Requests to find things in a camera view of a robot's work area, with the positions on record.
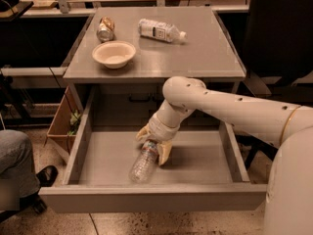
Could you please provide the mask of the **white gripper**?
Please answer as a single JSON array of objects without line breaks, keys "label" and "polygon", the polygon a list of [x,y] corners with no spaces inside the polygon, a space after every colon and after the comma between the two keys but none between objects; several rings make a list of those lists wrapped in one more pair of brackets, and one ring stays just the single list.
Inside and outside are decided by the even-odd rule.
[{"label": "white gripper", "polygon": [[160,116],[158,113],[154,113],[150,118],[148,124],[143,126],[136,134],[137,141],[145,142],[150,137],[158,142],[158,164],[164,165],[171,153],[172,141],[178,129],[180,127],[180,118],[167,116]]}]

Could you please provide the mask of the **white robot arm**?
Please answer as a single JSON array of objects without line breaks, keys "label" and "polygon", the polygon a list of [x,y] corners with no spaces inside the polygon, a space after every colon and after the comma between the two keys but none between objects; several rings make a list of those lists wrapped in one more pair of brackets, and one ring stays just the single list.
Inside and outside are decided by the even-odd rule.
[{"label": "white robot arm", "polygon": [[155,140],[165,163],[181,122],[199,110],[275,148],[267,185],[264,235],[313,235],[313,109],[208,90],[198,79],[168,78],[164,101],[136,135]]}]

